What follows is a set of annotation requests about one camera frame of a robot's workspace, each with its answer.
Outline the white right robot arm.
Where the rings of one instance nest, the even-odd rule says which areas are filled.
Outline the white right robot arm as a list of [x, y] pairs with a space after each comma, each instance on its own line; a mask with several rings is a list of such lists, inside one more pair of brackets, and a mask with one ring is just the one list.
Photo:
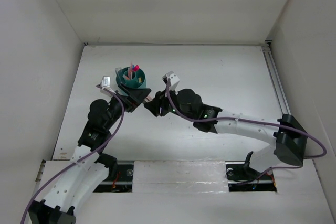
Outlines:
[[207, 105], [191, 89], [171, 91], [169, 94], [159, 91], [144, 106], [154, 116], [165, 116], [171, 112], [190, 120], [195, 128], [205, 133], [232, 134], [267, 143], [265, 148], [247, 154], [243, 165], [247, 178], [254, 179], [280, 163], [291, 168], [303, 166], [306, 131], [290, 114], [283, 114], [281, 118], [268, 123]]

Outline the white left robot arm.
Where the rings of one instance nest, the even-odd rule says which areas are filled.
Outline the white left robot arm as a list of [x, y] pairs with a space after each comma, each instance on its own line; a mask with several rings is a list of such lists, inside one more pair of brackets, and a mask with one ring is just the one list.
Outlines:
[[108, 93], [110, 101], [98, 99], [91, 103], [88, 121], [67, 167], [39, 188], [41, 192], [53, 180], [49, 193], [41, 200], [32, 198], [26, 211], [32, 223], [75, 223], [76, 213], [83, 202], [104, 180], [118, 177], [118, 161], [103, 153], [115, 136], [110, 129], [121, 126], [126, 112], [139, 107], [151, 89], [134, 89], [119, 85], [124, 94], [98, 86]]

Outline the thin pink pen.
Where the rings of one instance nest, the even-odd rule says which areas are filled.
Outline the thin pink pen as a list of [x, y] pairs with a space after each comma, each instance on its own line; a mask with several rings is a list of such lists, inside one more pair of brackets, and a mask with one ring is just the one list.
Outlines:
[[128, 77], [130, 80], [133, 79], [133, 64], [130, 64], [129, 70], [128, 70]]

